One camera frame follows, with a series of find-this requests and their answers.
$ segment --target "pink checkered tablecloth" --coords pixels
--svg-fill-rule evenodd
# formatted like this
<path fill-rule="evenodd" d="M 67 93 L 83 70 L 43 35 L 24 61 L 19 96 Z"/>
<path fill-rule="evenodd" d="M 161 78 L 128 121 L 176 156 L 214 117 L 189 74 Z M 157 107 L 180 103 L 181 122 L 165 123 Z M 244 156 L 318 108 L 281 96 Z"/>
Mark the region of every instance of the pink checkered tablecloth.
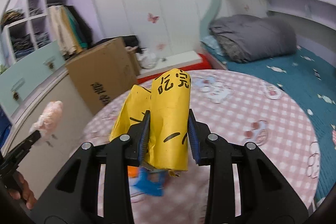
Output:
<path fill-rule="evenodd" d="M 318 183 L 320 151 L 305 112 L 286 93 L 251 75 L 226 70 L 190 71 L 190 108 L 199 122 L 230 143 L 255 142 L 281 171 L 309 207 Z M 152 81 L 142 84 L 151 88 Z M 108 142 L 114 122 L 129 92 L 102 109 L 84 129 L 79 145 Z M 189 149 L 189 170 L 168 178 L 163 197 L 131 198 L 136 224 L 203 223 L 209 167 L 195 164 Z M 102 215 L 104 168 L 101 170 L 98 211 Z M 240 215 L 238 173 L 234 169 L 236 215 Z"/>

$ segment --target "yellow wrapper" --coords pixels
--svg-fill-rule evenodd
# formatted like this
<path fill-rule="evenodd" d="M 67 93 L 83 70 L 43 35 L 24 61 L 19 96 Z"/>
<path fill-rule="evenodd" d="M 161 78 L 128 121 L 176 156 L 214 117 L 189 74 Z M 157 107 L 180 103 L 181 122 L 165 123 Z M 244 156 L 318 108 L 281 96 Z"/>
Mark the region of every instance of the yellow wrapper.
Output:
<path fill-rule="evenodd" d="M 157 169 L 188 170 L 187 124 L 191 79 L 172 69 L 152 83 L 151 124 L 145 161 Z"/>
<path fill-rule="evenodd" d="M 139 85 L 134 85 L 121 109 L 110 135 L 110 141 L 127 134 L 131 125 L 142 122 L 146 110 L 150 109 L 151 92 Z"/>

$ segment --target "gray comforter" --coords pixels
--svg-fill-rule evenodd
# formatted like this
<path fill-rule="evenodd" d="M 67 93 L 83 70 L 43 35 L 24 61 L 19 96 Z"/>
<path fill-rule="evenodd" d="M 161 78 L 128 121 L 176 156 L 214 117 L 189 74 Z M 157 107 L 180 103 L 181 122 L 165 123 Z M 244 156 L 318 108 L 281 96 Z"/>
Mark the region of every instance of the gray comforter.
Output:
<path fill-rule="evenodd" d="M 235 56 L 242 59 L 240 62 L 296 52 L 294 29 L 276 17 L 258 18 L 249 15 L 222 17 L 211 23 L 210 30 L 218 42 L 224 45 L 226 54 L 232 49 L 232 45 L 227 45 L 227 42 L 234 42 Z"/>

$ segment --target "yellow paper bag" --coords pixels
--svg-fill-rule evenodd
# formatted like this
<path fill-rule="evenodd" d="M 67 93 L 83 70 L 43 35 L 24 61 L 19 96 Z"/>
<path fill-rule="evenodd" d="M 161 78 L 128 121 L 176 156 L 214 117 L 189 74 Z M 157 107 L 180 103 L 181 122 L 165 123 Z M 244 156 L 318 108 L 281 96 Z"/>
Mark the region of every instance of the yellow paper bag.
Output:
<path fill-rule="evenodd" d="M 131 125 L 142 122 L 146 110 L 150 109 L 151 92 L 142 86 L 134 85 L 124 102 L 114 124 L 110 141 L 127 134 Z"/>
<path fill-rule="evenodd" d="M 172 69 L 152 83 L 151 122 L 145 161 L 157 169 L 188 170 L 187 125 L 191 79 Z"/>

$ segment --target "black line marking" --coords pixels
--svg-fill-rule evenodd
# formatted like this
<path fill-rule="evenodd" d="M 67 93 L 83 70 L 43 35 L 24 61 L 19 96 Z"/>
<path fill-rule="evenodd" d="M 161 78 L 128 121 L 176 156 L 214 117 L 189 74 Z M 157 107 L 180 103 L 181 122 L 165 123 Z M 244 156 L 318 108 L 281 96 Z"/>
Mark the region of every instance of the black line marking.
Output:
<path fill-rule="evenodd" d="M 141 86 L 144 90 L 147 90 L 149 93 L 152 93 L 150 90 L 144 88 L 143 86 Z"/>
<path fill-rule="evenodd" d="M 142 121 L 137 120 L 137 119 L 134 119 L 134 118 L 132 118 L 132 117 L 130 117 L 129 119 L 132 120 L 132 121 L 135 121 L 135 122 L 142 122 Z"/>
<path fill-rule="evenodd" d="M 184 144 L 185 139 L 187 138 L 187 133 L 184 135 L 183 139 L 182 139 L 182 144 Z"/>
<path fill-rule="evenodd" d="M 179 133 L 179 132 L 175 132 L 175 133 L 173 133 L 173 134 L 170 134 L 167 138 L 165 138 L 165 139 L 163 140 L 163 142 L 165 143 L 165 142 L 171 140 L 172 138 L 177 137 L 178 135 L 181 135 L 181 133 Z"/>

